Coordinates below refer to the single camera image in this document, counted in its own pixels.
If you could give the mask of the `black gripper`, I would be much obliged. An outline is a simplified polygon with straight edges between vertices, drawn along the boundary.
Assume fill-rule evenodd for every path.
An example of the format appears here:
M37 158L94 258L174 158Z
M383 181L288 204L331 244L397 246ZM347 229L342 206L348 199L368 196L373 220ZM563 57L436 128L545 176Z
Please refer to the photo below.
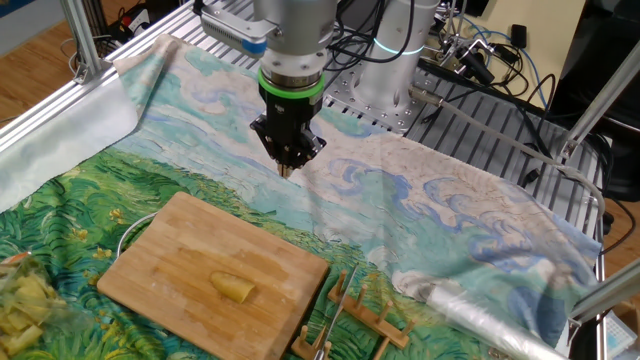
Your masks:
M322 108L322 96L322 91L297 98L292 92L286 96L263 92L266 115L259 115L250 128L276 162L282 178L289 178L313 160L327 144L310 129L311 120Z

